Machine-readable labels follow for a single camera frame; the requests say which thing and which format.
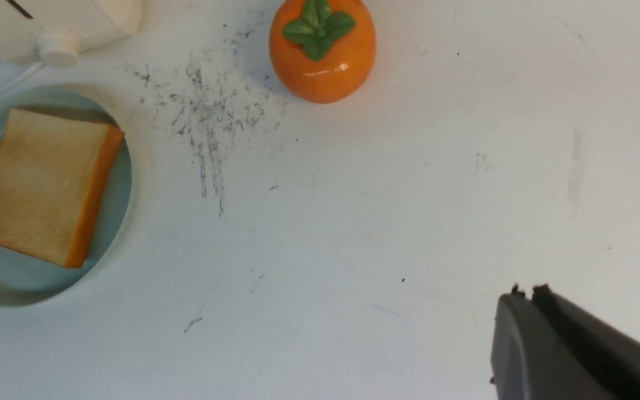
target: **orange fruit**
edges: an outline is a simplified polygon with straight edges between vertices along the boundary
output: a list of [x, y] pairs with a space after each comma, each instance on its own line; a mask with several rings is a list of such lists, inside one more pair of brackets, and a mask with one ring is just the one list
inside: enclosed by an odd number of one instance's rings
[[268, 46], [273, 69], [292, 93], [328, 103], [362, 86], [374, 66], [376, 42], [361, 0], [286, 0]]

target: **light blue plate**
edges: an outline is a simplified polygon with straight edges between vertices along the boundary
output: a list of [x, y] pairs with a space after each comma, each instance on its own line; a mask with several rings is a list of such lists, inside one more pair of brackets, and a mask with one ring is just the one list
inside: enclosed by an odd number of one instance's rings
[[[36, 89], [0, 103], [0, 141], [12, 107], [81, 121], [114, 123], [112, 117], [97, 102], [81, 94], [62, 89]], [[69, 288], [86, 275], [117, 235], [127, 212], [131, 188], [132, 163], [127, 144], [123, 142], [107, 179], [96, 232], [83, 267], [66, 269], [0, 247], [0, 306], [24, 306], [43, 301]]]

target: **bread slice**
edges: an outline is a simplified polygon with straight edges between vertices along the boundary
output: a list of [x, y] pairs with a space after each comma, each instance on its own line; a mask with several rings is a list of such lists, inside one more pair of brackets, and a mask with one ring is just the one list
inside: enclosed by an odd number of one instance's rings
[[80, 268], [124, 133], [13, 109], [0, 144], [0, 246]]

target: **tabletop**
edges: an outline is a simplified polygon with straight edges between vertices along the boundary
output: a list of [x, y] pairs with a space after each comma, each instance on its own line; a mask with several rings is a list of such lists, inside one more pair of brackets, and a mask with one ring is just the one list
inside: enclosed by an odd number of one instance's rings
[[0, 398], [495, 398], [513, 283], [640, 340], [640, 2], [366, 0], [325, 106], [273, 73], [279, 4], [150, 1], [16, 89], [101, 102], [135, 183], [104, 263], [0, 308]]

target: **green leaf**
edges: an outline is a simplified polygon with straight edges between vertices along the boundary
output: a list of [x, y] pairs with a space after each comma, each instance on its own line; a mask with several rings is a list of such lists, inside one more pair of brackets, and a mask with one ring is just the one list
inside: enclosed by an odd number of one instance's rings
[[294, 44], [305, 44], [315, 39], [315, 31], [312, 26], [300, 18], [290, 21], [283, 28], [285, 40]]
[[325, 32], [329, 38], [336, 41], [346, 34], [350, 33], [357, 25], [355, 18], [345, 11], [337, 11], [327, 18], [325, 23]]
[[320, 61], [332, 48], [333, 40], [327, 36], [317, 38], [303, 45], [303, 53], [312, 61]]
[[331, 13], [332, 8], [327, 0], [305, 0], [302, 18], [313, 28], [320, 28]]

